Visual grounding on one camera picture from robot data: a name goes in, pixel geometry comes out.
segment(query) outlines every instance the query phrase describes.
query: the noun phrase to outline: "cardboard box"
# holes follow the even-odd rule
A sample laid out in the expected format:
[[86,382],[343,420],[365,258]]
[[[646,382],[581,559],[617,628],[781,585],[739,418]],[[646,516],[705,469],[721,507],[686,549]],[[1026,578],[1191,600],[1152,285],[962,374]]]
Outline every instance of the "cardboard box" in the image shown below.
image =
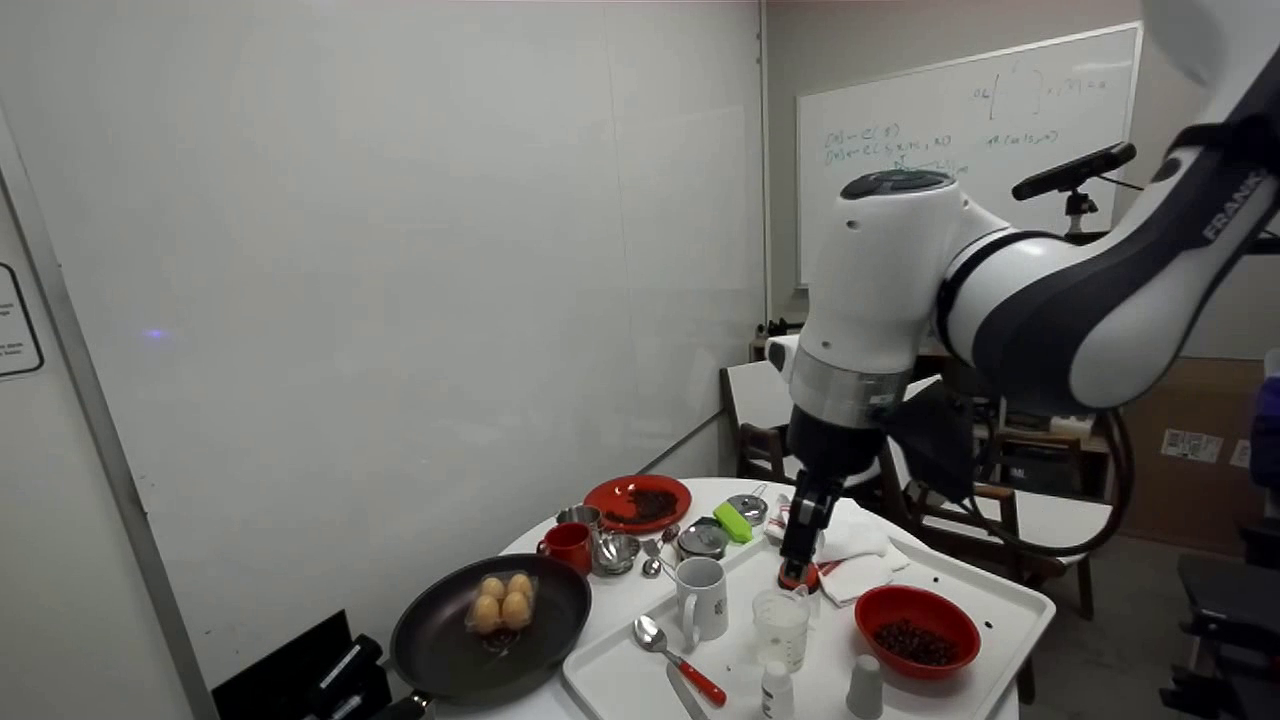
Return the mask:
[[1258,382],[1258,362],[1175,362],[1122,410],[1137,455],[1122,537],[1238,558],[1238,526],[1263,507],[1238,469]]

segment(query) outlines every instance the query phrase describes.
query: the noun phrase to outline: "black frying pan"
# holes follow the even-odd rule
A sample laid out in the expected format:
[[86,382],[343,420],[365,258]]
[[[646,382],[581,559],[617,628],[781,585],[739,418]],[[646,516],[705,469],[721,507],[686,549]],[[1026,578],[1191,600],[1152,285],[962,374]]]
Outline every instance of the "black frying pan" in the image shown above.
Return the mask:
[[[537,580],[533,625],[493,640],[465,628],[484,578]],[[539,558],[493,558],[469,565],[407,604],[392,632],[392,667],[412,687],[379,720],[415,720],[426,707],[494,707],[547,686],[591,614],[591,588]]]

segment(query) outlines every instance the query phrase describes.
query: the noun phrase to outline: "red bowl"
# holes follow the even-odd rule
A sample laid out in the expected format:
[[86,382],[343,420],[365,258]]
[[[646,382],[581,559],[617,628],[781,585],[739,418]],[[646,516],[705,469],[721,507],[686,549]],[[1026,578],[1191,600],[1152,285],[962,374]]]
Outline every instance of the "red bowl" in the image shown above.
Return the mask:
[[[924,588],[902,588],[902,585],[882,585],[871,588],[854,600],[852,625],[863,637],[863,645],[881,655],[882,667],[915,680],[944,680],[967,667],[979,652],[979,632],[956,608],[953,600],[924,592]],[[924,666],[915,655],[902,655],[901,647],[882,647],[882,632],[915,632],[902,645],[936,645],[944,640],[953,652],[949,660]]]

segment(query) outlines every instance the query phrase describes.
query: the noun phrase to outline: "egg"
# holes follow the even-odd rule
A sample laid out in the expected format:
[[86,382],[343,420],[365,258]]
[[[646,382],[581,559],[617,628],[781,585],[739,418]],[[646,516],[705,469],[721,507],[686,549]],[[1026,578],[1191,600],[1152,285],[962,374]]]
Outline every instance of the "egg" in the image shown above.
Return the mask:
[[486,632],[494,632],[499,625],[503,625],[503,604],[499,604],[494,597],[477,597],[477,600],[471,600],[469,628],[471,628],[477,637],[486,637]]
[[507,592],[503,600],[503,628],[522,632],[533,625],[533,604],[522,592]]
[[507,597],[507,585],[503,585],[499,578],[484,578],[484,580],[480,580],[480,597],[503,600],[503,597]]
[[507,592],[519,592],[533,604],[533,580],[522,572],[507,580]]

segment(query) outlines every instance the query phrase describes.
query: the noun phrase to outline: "pan handle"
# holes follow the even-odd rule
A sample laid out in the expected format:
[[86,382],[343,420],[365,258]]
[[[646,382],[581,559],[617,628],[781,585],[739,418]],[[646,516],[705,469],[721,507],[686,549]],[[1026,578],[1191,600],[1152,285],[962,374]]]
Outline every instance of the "pan handle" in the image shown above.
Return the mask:
[[375,720],[425,720],[426,718],[426,700],[425,695],[400,695],[396,703],[389,703],[383,711],[375,711]]

